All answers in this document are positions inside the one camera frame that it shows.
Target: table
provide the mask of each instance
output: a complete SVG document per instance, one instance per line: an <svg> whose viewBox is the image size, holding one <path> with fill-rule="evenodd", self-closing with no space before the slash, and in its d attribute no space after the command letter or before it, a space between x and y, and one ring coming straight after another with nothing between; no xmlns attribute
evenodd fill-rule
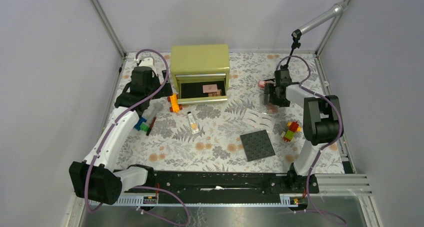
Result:
<svg viewBox="0 0 424 227"><path fill-rule="evenodd" d="M136 53L129 53L119 82L116 97L131 80L131 71L136 66ZM171 64L170 53L162 53ZM165 65L154 53L152 56L158 70ZM208 171L208 172L262 172L285 173L290 164L299 157L305 141L303 132L295 135L292 142L284 142L280 134L286 130L289 121L298 121L302 126L303 109L292 103L290 107L279 108L272 132L268 133L275 156L247 162L240 135L258 131L258 128L242 122L246 109L266 112L262 105L259 80L273 78L278 61L287 54L230 53L230 75L228 101L221 103L184 105L178 113L169 112L170 103L166 98L151 100L161 102L163 110L149 136L144 131L133 129L120 151L116 168L126 169L129 165L142 164L155 170L167 171ZM320 94L323 93L320 78L312 54L299 54L312 68L312 75L304 85ZM308 72L299 59L290 61L290 75L294 82L303 80ZM196 118L200 133L192 134L187 112ZM325 149L316 165L317 173L344 173L342 160L336 144Z"/></svg>

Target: floral tablecloth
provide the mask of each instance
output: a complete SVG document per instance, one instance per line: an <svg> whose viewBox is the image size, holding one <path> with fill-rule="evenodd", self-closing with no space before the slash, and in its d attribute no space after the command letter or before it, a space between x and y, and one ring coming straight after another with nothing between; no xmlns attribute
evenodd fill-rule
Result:
<svg viewBox="0 0 424 227"><path fill-rule="evenodd" d="M162 60L154 53L158 70L165 69ZM171 64L170 53L163 53ZM129 53L123 69L122 78L116 97L131 80L131 71L136 66L135 53ZM240 135L259 129L242 122L247 108L265 112L261 102L259 80L273 78L278 61L286 54L265 53L230 53L230 75L228 101L221 103L184 105L178 113L169 112L170 104L166 98L152 100L161 102L163 110L149 136L143 131L133 129L119 154L117 169L126 169L129 165L142 164L155 170L167 171L216 171L216 172L274 172L285 173L290 164L299 157L305 141L303 132L296 133L292 142L284 142L280 136L289 121L298 121L302 126L303 110L292 103L290 107L279 108L274 129L268 133L275 156L247 162ZM323 93L320 79L316 72L312 54L299 54L306 59L313 69L308 81L308 88ZM290 61L290 75L298 82L307 76L307 68L299 59ZM196 118L200 133L192 134L187 112ZM323 151L316 166L317 173L344 173L341 157L336 145Z"/></svg>

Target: purple cable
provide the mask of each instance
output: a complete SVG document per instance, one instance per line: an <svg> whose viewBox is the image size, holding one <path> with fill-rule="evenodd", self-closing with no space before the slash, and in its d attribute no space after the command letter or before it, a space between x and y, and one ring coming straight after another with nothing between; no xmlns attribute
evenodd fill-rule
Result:
<svg viewBox="0 0 424 227"><path fill-rule="evenodd" d="M145 49L142 49L142 50L140 50L139 52L137 52L137 54L135 55L135 57L137 58L138 56L139 56L139 54L140 53L143 53L143 52L153 52L153 53L155 53L155 54L157 54L162 60L163 60L163 62L165 63L165 68L166 68L166 75L165 75L165 78L163 79L163 83L159 86L159 88L157 88L157 90L155 91L155 92L153 92L151 95L149 95L149 96L147 96L146 98L144 98L144 99L142 99L142 100L140 100L139 102L137 102L137 103L135 103L135 104L133 104L131 107L129 107L128 109L126 109L124 112L122 112L116 119L115 119L115 124L112 124L110 127L109 127L109 129L107 130L107 132L104 134L104 137L103 137L103 139L101 140L101 142L100 142L100 144L98 145L98 148L97 148L97 150L96 150L96 154L99 154L100 153L100 151L101 151L101 149L103 148L103 145L105 144L105 142L106 142L106 139L108 138L108 136L111 134L111 132L112 132L112 130L114 129L114 127L116 126L116 124L118 123L118 121L126 114L126 113L128 113L129 111L131 111L132 109L134 109L135 107L137 107L137 106L139 106L139 105L141 105L142 103L144 103L144 102L146 102L147 100L149 100L149 99L151 99L151 98L153 98L153 96L155 96L159 91L161 91L161 89L165 86L165 84L166 84L166 82L167 82L167 80L168 80L168 77L169 77L169 74L170 74L170 70L169 70L169 67L168 67L168 63L167 63L167 60L162 56L162 54L161 53L159 53L159 52L157 52L156 50L153 50L153 49L149 49L149 48L145 48ZM92 170L93 170L93 166L94 166L94 163L96 162L96 159L98 158L98 155L94 155L93 156L93 159L91 160L91 163L90 163L90 166L88 167L88 171L87 171L87 175L86 175L86 177L85 177L85 185L84 185L84 202L85 202L85 207L86 207L86 209L87 209L87 212L89 212L89 213L94 213L96 210L98 210L99 209L99 207L100 206L102 206L102 204L103 203L100 203L95 209L91 209L90 208L90 205L89 205L89 199L88 199L88 196L89 196L89 182L90 182L90 175L91 175L91 173L92 173Z"/></svg>
<svg viewBox="0 0 424 227"><path fill-rule="evenodd" d="M278 64L277 64L277 67L276 67L276 71L278 70L278 68L279 68L279 66L280 66L280 64L281 64L281 62L283 62L284 60L286 60L286 59L288 59L288 58L298 58L298 59L300 59L301 61L303 61L304 63L305 63L305 65L306 65L306 67L307 67L307 77L304 79L304 80L302 80L300 83L299 83L299 87L302 89L302 90L304 90L304 91L306 91L306 92L308 92L308 93L310 93L310 94L312 94L312 95L315 95L315 96L318 96L318 97L320 97L321 99L323 99L325 102L327 102L327 104L328 105L330 105L330 107L334 110L334 112L335 112L335 115L337 116L337 120L338 120L338 133L337 133L337 136L334 138L334 140L333 141L331 141L330 143L327 143L326 145L324 145L324 146L322 146L321 148L319 148L319 151L318 151L318 154L316 155L316 157L315 157L315 159L313 160L313 162L312 162L312 165L310 166L310 168L309 168L309 171L308 171L308 173L307 173L307 178L306 178L306 194L307 194L307 197L308 197L308 199L309 199L309 202L312 204L312 206L315 208L315 210L310 210L309 212L315 212L315 213L319 213L320 215L322 215L325 219L327 219L329 222L331 222L331 223L333 223L333 224L335 224L335 225L339 225L339 226L347 226L348 225L348 222L344 219L344 218L342 218L341 216L339 216L339 215L337 215L337 214L335 214L335 213L332 213L332 212L328 212L328 211L324 211L324 210L319 210L318 208L317 208L317 206L315 206L315 203L312 201L312 199L311 199L311 195L310 195L310 193L309 193L309 181L310 181L310 178L311 178L311 174L312 174L312 170L314 169L314 167L315 167L315 165L317 164L317 162L318 162L318 159L320 158L320 156L321 156L321 151L323 151L325 148L327 148L327 147L329 147L329 146L331 146L332 144L334 144L338 139L340 139L340 136L342 136L342 131L343 131L343 123L342 123L342 117L340 116L340 113L339 113L339 111L337 110L337 108L336 108L336 106L334 106L334 104L329 100L329 99L327 99L325 96L323 96L322 94L319 94L319 93L316 93L316 92L314 92L314 91L312 91L312 90L310 90L310 89L308 89L308 88L306 88L306 87L303 87L302 86L302 84L307 80L307 79L309 79L309 77L311 76L311 68L309 67L309 64L306 62L306 60L304 60L302 57L300 57L300 56L297 56L297 55L290 55L290 56L287 56L287 57L284 57L284 58L282 58L279 62L278 62ZM334 221L334 220L332 220L332 219L330 219L329 217L328 217L328 215L331 215L331 216L334 216L334 217L336 217L336 218L338 218L338 219L340 219L342 222L338 222L338 221Z"/></svg>
<svg viewBox="0 0 424 227"><path fill-rule="evenodd" d="M170 194L178 202L181 203L182 207L185 210L185 213L187 214L187 222L185 222L185 223L176 223L176 222L174 222L172 220L169 220L169 219L167 219L165 217L162 217L160 215L157 215L155 213L151 213L149 211L144 211L143 213L146 213L146 214L148 214L150 216L154 216L156 218L159 218L159 219L161 219L161 220L163 220L165 222L168 222L168 223L173 224L173 225L176 225L176 226L188 226L190 224L190 212L189 212L189 209L184 204L184 202L178 196L176 196L174 193L172 193L171 191L168 191L168 190L163 189L163 188L154 188L154 187L148 187L148 186L135 186L135 187L133 187L133 189L145 189L145 190L152 190L152 191L160 191L160 192L164 192L164 193Z"/></svg>

